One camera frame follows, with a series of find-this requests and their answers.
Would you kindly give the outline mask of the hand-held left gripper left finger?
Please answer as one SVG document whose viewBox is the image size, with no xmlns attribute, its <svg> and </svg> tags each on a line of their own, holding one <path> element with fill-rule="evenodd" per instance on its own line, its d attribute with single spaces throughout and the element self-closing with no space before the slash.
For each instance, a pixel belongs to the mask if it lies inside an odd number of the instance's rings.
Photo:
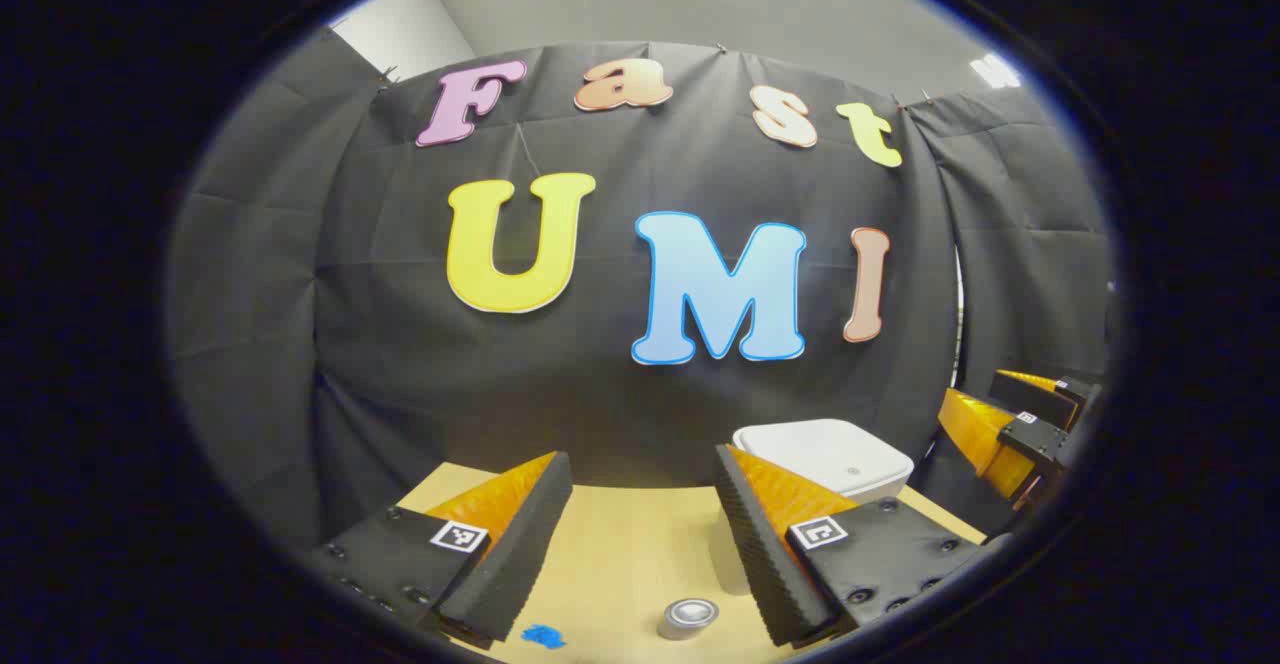
<svg viewBox="0 0 1280 664">
<path fill-rule="evenodd" d="M 489 649 L 524 610 L 572 487 L 567 453 L 538 455 L 425 512 L 374 512 L 308 564 L 403 629 Z"/>
</svg>

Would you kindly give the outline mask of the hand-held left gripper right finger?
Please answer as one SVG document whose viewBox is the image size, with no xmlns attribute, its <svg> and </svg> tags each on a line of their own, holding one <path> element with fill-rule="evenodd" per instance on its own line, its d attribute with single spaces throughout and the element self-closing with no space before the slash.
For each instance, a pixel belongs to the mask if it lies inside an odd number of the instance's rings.
<svg viewBox="0 0 1280 664">
<path fill-rule="evenodd" d="M 737 447 L 716 447 L 716 493 L 778 646 L 865 628 L 986 554 L 900 496 L 855 503 Z"/>
</svg>

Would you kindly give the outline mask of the silver pop can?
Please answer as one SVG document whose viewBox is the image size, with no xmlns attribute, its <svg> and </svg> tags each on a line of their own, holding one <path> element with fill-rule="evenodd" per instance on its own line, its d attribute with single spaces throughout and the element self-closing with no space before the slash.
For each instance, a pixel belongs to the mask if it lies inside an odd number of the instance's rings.
<svg viewBox="0 0 1280 664">
<path fill-rule="evenodd" d="M 691 640 L 714 624 L 719 613 L 719 608 L 709 599 L 684 597 L 666 606 L 655 632 L 668 641 Z"/>
</svg>

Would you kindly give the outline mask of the white desktop garbage bin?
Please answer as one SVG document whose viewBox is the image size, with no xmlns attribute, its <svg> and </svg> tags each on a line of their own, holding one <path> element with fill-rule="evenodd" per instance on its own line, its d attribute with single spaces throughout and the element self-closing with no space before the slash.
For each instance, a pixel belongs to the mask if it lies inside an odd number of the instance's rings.
<svg viewBox="0 0 1280 664">
<path fill-rule="evenodd" d="M 910 455 L 847 421 L 753 423 L 731 441 L 855 503 L 897 496 L 914 470 Z"/>
</svg>

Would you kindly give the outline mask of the wooden desktop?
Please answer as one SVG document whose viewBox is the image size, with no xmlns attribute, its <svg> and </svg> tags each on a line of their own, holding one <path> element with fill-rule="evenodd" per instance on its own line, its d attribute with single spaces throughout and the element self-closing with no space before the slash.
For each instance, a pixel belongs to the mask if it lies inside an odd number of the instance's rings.
<svg viewBox="0 0 1280 664">
<path fill-rule="evenodd" d="M 714 487 L 576 485 L 507 640 L 490 656 L 509 664 L 781 664 L 751 596 L 724 582 L 739 555 Z M 719 608 L 714 624 L 686 641 L 663 640 L 657 623 L 684 597 Z M 549 650 L 521 640 L 530 626 L 558 629 Z"/>
</svg>

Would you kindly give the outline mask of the ceiling light panel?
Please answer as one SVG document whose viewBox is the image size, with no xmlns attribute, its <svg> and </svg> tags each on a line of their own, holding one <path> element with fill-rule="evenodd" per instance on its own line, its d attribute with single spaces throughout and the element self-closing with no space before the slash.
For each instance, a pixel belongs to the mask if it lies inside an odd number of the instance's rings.
<svg viewBox="0 0 1280 664">
<path fill-rule="evenodd" d="M 1021 87 L 1021 75 L 1005 58 L 996 52 L 986 52 L 983 58 L 969 61 L 980 81 L 992 90 L 1006 90 L 1006 87 Z"/>
</svg>

